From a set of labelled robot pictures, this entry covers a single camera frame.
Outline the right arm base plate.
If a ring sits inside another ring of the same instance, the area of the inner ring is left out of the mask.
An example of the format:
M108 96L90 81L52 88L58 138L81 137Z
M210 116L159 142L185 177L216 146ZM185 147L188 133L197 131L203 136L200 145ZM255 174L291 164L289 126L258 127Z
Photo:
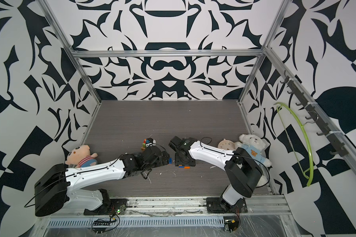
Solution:
M209 213L248 213L245 199L241 198L236 204L230 205L221 197L206 199L206 207Z

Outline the white teddy bear plush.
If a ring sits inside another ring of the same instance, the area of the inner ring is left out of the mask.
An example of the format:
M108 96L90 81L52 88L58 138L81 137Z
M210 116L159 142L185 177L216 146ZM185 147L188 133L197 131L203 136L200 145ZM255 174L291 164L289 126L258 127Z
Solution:
M251 158L257 162L261 162L266 168L272 166L272 162L263 154L267 144L257 135L241 134L239 136L239 142L235 142L235 146L246 150Z

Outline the black wall hook rack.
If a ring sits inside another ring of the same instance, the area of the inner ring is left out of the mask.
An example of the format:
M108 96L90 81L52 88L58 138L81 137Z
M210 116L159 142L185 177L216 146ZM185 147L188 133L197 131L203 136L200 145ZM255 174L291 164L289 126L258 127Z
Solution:
M284 81L282 84L287 84L291 91L288 94L293 94L299 100L299 103L296 103L297 106L301 106L309 114L306 117L307 123L314 123L320 129L320 132L316 132L317 136L324 136L327 138L333 149L330 151L331 155L339 155L344 157L349 154L345 148L345 143L341 141L340 138L335 134L336 131L331 129L330 122L326 121L325 115L322 115L320 108L317 108L318 103L312 99L312 97L305 92L305 89L299 84L296 78L290 78L286 71L284 71Z

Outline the green plastic hoop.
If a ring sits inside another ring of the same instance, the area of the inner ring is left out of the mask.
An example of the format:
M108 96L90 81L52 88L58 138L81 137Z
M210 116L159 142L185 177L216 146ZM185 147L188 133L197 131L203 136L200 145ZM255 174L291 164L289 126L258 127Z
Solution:
M283 102L276 102L274 103L274 105L276 106L276 111L280 119L280 122L284 128L284 133L286 135L286 138L288 139L290 148L292 149L292 152L294 152L294 156L299 166L300 172L302 176L306 179L306 187L309 187L310 185L312 185L313 178L314 178L314 162L313 162L312 146L308 134L305 130L305 126L302 124L297 114L287 104ZM307 157L307 161L304 162L304 164L307 165L306 168L304 168L304 166L301 164L301 161L297 155L297 151L295 150L293 140L289 135L288 128L285 125L283 116L281 115L281 111L283 110L286 110L293 117L294 121L297 123L297 126L302 134L303 138L299 138L298 140L301 141L301 144L304 147L303 149L305 150L305 155L302 156L303 158Z

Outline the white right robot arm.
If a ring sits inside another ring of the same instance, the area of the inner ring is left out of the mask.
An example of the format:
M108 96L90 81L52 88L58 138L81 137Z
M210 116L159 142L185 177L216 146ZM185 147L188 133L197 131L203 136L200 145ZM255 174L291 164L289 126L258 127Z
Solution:
M203 161L225 171L230 184L221 199L228 205L250 198L263 179L263 170L243 148L223 150L194 138L180 139L177 136L170 141L169 147L175 151L176 166L194 167L196 161Z

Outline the pink pig plush toy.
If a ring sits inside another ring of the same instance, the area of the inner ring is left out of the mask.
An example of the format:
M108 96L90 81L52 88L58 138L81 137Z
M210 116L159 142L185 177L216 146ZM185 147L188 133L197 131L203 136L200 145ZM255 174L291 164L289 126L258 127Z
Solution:
M75 168L95 166L98 164L97 157L97 153L91 154L91 149L88 145L82 145L68 154L65 164Z

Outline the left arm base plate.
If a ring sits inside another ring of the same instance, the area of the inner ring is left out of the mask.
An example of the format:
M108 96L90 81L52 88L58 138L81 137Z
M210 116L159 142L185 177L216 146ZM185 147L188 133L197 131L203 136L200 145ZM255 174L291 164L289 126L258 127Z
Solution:
M91 211L88 209L84 210L85 216L94 216L94 215L114 215L114 214L123 214L127 206L126 198L115 198L105 201L99 208Z

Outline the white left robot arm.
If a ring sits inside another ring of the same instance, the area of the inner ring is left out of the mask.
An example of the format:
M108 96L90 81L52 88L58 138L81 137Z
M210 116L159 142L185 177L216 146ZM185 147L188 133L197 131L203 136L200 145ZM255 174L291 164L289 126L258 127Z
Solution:
M147 179L153 168L169 164L170 155L157 146L149 146L141 153L124 154L119 158L90 167L68 168L54 165L35 184L35 215L44 217L63 208L84 208L91 215L110 210L110 198L104 189L85 188L109 180L141 175Z

